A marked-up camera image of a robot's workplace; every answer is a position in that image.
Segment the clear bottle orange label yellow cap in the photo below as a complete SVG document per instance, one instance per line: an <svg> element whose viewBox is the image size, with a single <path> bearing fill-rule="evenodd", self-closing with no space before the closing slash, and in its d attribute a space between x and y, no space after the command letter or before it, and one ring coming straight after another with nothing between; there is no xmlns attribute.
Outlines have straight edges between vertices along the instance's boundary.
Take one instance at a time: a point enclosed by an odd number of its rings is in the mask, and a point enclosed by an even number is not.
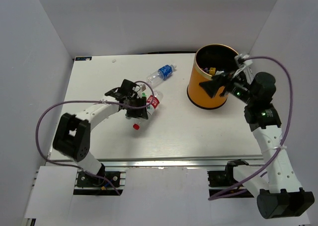
<svg viewBox="0 0 318 226"><path fill-rule="evenodd" d="M209 69L209 75L214 76L216 74L216 68Z"/></svg>

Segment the clear bottle red label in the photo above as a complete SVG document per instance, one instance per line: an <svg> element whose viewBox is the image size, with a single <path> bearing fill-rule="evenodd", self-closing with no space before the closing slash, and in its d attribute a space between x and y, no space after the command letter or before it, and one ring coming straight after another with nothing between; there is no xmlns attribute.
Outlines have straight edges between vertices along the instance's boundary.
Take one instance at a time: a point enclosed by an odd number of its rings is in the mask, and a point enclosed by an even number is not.
<svg viewBox="0 0 318 226"><path fill-rule="evenodd" d="M148 119L137 118L133 124L133 128L135 130L144 128L150 122L153 113L156 111L162 99L163 99L163 93L158 90L155 90L154 93L147 98L146 103L147 104L151 103L151 105L147 107Z"/></svg>

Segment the clear bottle blue label white cap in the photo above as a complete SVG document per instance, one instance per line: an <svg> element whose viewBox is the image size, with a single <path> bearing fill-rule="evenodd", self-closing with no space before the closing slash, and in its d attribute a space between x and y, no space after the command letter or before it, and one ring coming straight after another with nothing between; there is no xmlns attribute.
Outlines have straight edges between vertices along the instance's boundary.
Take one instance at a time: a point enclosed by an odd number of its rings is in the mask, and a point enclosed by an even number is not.
<svg viewBox="0 0 318 226"><path fill-rule="evenodd" d="M176 71L176 64L164 65L157 71L146 78L146 82L152 87L158 87L161 83L166 81Z"/></svg>

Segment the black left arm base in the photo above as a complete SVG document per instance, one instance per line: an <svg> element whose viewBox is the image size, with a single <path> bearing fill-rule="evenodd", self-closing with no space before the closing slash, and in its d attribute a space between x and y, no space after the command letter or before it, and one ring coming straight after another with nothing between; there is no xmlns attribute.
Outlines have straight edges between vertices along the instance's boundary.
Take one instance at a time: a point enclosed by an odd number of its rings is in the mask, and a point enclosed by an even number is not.
<svg viewBox="0 0 318 226"><path fill-rule="evenodd" d="M91 177L83 171L79 171L77 174L73 194L82 196L121 195L125 186L126 173L120 171L106 171L105 178L113 184L119 194L107 180Z"/></svg>

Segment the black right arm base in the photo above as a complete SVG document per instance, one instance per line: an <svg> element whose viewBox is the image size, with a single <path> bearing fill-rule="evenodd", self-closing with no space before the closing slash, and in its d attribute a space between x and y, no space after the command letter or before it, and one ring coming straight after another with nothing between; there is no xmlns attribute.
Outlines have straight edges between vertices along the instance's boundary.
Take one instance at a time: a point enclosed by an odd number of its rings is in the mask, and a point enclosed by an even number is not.
<svg viewBox="0 0 318 226"><path fill-rule="evenodd" d="M231 185L237 183L233 177L233 168L240 165L249 165L245 160L231 160L228 161L224 170L212 170L208 171L208 185L209 185L209 194L210 197L214 196L216 193L222 191L225 188L230 187ZM243 186L238 186L237 188L232 189L231 191L225 194L235 194L238 195L230 196L230 198L253 198L253 195L243 189Z"/></svg>

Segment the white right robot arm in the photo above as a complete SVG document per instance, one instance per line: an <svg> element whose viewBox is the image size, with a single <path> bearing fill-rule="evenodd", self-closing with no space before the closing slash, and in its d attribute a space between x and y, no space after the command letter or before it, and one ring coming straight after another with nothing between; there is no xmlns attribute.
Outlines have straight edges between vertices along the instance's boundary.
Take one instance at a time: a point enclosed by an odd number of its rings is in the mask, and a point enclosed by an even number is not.
<svg viewBox="0 0 318 226"><path fill-rule="evenodd" d="M242 159L227 163L224 179L230 189L242 185L249 191L265 219L299 217L315 202L313 193L297 179L282 142L281 121L271 103L275 82L273 75L259 72L251 83L243 74L221 74L199 84L210 97L223 87L222 95L230 93L246 104L244 117L261 150L268 179L260 177L262 169L253 171Z"/></svg>

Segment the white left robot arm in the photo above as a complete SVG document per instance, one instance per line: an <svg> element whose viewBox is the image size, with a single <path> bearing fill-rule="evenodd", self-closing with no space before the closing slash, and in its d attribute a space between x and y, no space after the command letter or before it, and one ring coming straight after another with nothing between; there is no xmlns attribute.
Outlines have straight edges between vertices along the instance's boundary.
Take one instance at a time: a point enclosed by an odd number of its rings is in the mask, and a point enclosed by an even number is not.
<svg viewBox="0 0 318 226"><path fill-rule="evenodd" d="M105 166L90 152L91 132L121 110L125 110L129 118L147 119L145 89L144 84L125 79L120 87L106 92L98 103L77 114L63 114L53 139L53 149L85 171L93 185L101 186L106 181Z"/></svg>

